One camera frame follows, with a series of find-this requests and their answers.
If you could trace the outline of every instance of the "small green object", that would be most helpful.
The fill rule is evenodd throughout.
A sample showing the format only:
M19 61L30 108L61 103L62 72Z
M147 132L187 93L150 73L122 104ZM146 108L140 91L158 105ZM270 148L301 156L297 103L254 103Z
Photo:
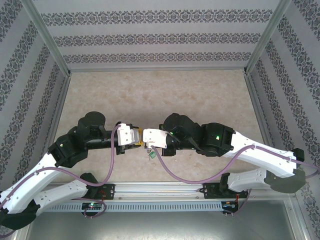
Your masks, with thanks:
M157 156L157 154L156 154L154 151L152 151L152 152L149 153L149 156L150 156L152 159L154 159L154 158Z

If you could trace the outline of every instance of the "yellow part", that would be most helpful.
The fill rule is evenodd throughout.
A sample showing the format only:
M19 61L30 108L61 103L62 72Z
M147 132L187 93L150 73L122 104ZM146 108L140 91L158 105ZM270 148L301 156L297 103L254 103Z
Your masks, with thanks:
M138 129L138 132L139 132L139 142L137 142L135 145L142 146L144 142L142 141L142 129L140 127Z

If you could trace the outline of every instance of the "wall border pattern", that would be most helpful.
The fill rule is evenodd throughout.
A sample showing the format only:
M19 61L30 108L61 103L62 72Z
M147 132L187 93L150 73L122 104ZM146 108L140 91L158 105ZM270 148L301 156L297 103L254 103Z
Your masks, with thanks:
M311 159L315 165L320 164L320 144L315 137L315 131L311 128L309 119L304 112L304 107L300 103L298 94L292 84L289 75L285 69L279 53L272 40L265 46L265 50L271 60L272 66L275 70L279 82L282 86L283 93L288 100L288 104L291 107L292 114L297 123L297 127L300 129L305 146L308 149Z
M21 159L19 161L19 166L17 168L17 172L14 176L15 181L12 183L19 181L19 179L22 178L28 172L28 167L33 155L33 150L35 149L35 145L37 143L37 139L45 119L46 111L48 109L48 105L50 103L50 99L54 91L59 72L60 72L60 68L58 64L55 62L51 70L49 79L47 81L46 87L43 91L43 95L42 95L40 104L38 106L38 109L36 111L36 115L33 121L33 125L31 127L31 131L27 138L27 142L25 143L25 148L23 149L23 155L21 156Z
M288 130L287 123L285 121L285 118L283 116L283 113L281 111L279 102L276 97L276 93L274 92L274 89L271 85L268 73L266 71L266 68L261 60L259 58L258 62L255 65L257 72L259 74L259 77L261 79L264 92L268 98L268 102L270 104L273 117L275 119L275 122L277 124L277 128L279 130L281 139L283 141L283 145L286 150L292 150L295 148L294 142L292 141L292 138L290 136L290 132Z
M272 136L269 123L268 123L268 121L267 121L267 116L266 116L265 110L264 110L264 108L263 108L263 106L262 106L262 102L261 102L261 100L260 100L260 96L259 96L259 93L258 93L258 91L257 91L256 83L255 83L255 81L253 81L253 80L254 80L254 77L253 77L253 75L252 75L251 73L250 73L250 76L251 76L251 79L252 79L252 83L253 83L253 86L254 86L254 90L255 90L255 92L256 92L256 96L257 96L257 98L258 98L258 100L259 100L259 104L260 104L260 107L261 107L261 110L262 110L262 114L263 114L263 117L264 117L265 124L266 124L266 126L267 126L267 128L268 128L269 136L270 136L271 141L272 141L272 147L275 147L274 138L273 138L273 136Z
M310 26L316 39L320 41L320 7L315 0L294 0L295 6L299 9L304 20Z
M22 4L19 0L7 0L0 10L0 43L6 37L7 32L11 28L18 14L22 9Z
M58 47L152 44L256 44L260 33L171 33L56 36Z
M196 9L42 13L47 26L163 24L163 23L266 23L271 9Z
M314 228L315 236L320 239L320 213L319 207L317 206L317 201L313 192L310 190L310 184L306 181L305 185L300 189L301 196L303 197L303 202L306 206L306 211L308 212L308 217L312 222L312 227Z
M48 131L46 132L46 136L45 136L45 140L44 140L44 145L42 147L42 150L41 150L41 158L43 157L43 155L45 154L45 147L47 145L47 141L48 141L48 138L49 138L49 133L50 133L50 130L51 130L51 125L54 121L54 117L55 117L55 114L56 114L56 110L57 110L57 106L58 106L58 103L59 103L59 100L60 100L60 95L61 95L61 92L62 92L62 89L64 87L64 84L65 84L65 81L66 79L68 78L68 76L65 76L62 80L62 83L61 83L61 87L59 89L59 94L56 98L56 101L55 101L55 104L54 104L54 110L53 110L53 113L52 113L52 116L51 116L51 119L50 119L50 123L49 123L49 127L48 127Z
M302 43L299 41L297 34L293 30L293 27L290 25L286 17L281 19L277 29L285 41L286 46L289 49L302 77L304 77L306 86L309 88L309 91L315 100L315 104L318 105L318 109L320 110L319 73L310 60L310 57L308 57L308 53L302 47Z
M35 94L38 82L40 81L41 75L49 58L50 51L48 47L44 44L42 47L38 59L36 60L35 66L30 74L29 80L25 86L19 105L16 107L17 110L14 112L14 117L9 125L9 129L6 131L7 135L3 139L0 149L0 180L2 179L2 174L6 170L6 165L11 157L11 152L13 151L13 146L16 144L18 134L20 133L21 127L27 115L30 107L30 103Z
M13 83L16 81L18 73L21 70L23 63L26 60L26 57L31 49L31 46L36 39L38 34L36 26L32 21L28 24L28 27L23 33L19 44L16 46L14 50L14 54L12 54L12 58L10 58L9 63L7 64L7 68L3 71L0 79L0 111L2 110L2 106L5 105L6 99L8 98L9 93L11 92L11 88L13 87Z
M247 61L250 52L161 52L64 55L67 64Z

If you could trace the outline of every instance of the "gray metal base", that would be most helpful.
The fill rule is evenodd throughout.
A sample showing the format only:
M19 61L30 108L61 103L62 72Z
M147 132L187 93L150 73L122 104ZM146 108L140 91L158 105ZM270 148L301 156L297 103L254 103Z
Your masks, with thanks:
M235 217L217 211L108 212L85 219L78 212L45 212L28 240L292 240L283 201L251 201Z

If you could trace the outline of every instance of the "ventilation slot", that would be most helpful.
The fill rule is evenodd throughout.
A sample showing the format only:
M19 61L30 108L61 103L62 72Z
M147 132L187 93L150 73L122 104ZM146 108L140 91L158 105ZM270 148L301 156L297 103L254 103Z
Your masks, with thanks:
M108 202L106 212L201 212L222 211L220 201L195 202ZM46 212L83 212L81 202L66 202Z

